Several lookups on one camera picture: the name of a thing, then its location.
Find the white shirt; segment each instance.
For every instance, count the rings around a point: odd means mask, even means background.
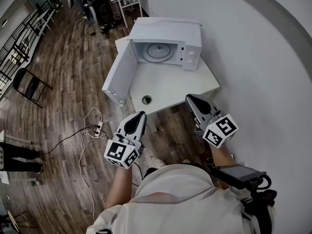
[[[204,170],[175,164],[148,175],[135,198],[103,211],[87,234],[103,229],[113,234],[259,233],[242,211],[238,195],[214,187]]]

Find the railing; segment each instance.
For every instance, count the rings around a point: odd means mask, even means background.
[[[48,10],[47,16],[54,10],[49,1],[40,8],[43,12]],[[36,21],[39,16],[39,10],[29,14],[0,49],[0,95],[6,84],[12,82],[12,76],[22,63],[29,60],[29,51],[42,33]]]

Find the shoe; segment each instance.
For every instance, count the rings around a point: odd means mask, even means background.
[[[35,149],[32,149],[31,150],[35,155],[36,155],[36,158],[38,158],[40,156],[40,152],[35,150]]]
[[[120,25],[121,24],[121,20],[116,20],[116,21],[114,21],[113,23],[111,23],[111,27],[112,28],[116,28],[118,25]]]
[[[40,173],[41,173],[41,171],[42,171],[42,169],[43,169],[43,165],[41,165],[41,169],[40,169],[40,171],[39,171],[39,172],[37,172],[36,174],[40,174]]]
[[[107,33],[111,29],[111,26],[110,25],[101,26],[100,29],[101,33]]]
[[[155,159],[155,168],[159,169],[166,166],[166,163],[161,158]]]
[[[37,162],[41,165],[44,164],[44,161],[41,158],[37,158]]]

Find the black device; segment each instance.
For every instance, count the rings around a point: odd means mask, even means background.
[[[261,234],[272,233],[272,222],[268,206],[274,205],[277,192],[268,190],[272,181],[267,173],[238,164],[231,166],[210,166],[209,168],[210,174],[221,181],[240,190],[246,188],[251,192],[251,198],[241,200],[245,212],[257,218]],[[263,183],[263,179],[268,184],[264,187],[259,187]]]
[[[263,178],[268,178],[266,172],[259,172],[238,164],[210,167],[210,169],[211,175],[240,190],[244,188],[253,190],[252,186],[259,186],[263,182]]]

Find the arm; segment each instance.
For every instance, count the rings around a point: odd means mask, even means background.
[[[230,166],[235,165],[236,162],[232,158],[231,154],[229,153],[229,150],[226,146],[220,147],[220,149],[217,149],[213,145],[210,145],[211,152],[213,154],[214,158],[214,165],[215,166]],[[218,184],[221,189],[227,189],[229,185],[221,180],[218,179]]]
[[[106,198],[105,208],[128,203],[131,199],[131,189],[132,167],[129,169],[117,167],[113,184]]]

